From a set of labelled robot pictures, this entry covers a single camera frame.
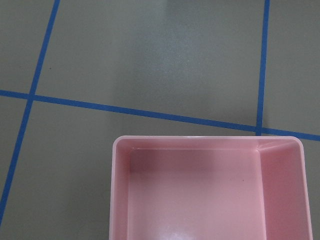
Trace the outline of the pink plastic bin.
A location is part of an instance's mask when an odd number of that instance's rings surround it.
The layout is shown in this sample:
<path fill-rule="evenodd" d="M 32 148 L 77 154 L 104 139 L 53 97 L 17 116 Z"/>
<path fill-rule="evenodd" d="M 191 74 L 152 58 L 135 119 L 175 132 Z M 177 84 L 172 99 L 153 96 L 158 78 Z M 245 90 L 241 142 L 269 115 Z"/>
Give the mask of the pink plastic bin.
<path fill-rule="evenodd" d="M 305 154 L 292 136 L 121 136 L 111 240 L 311 240 Z"/>

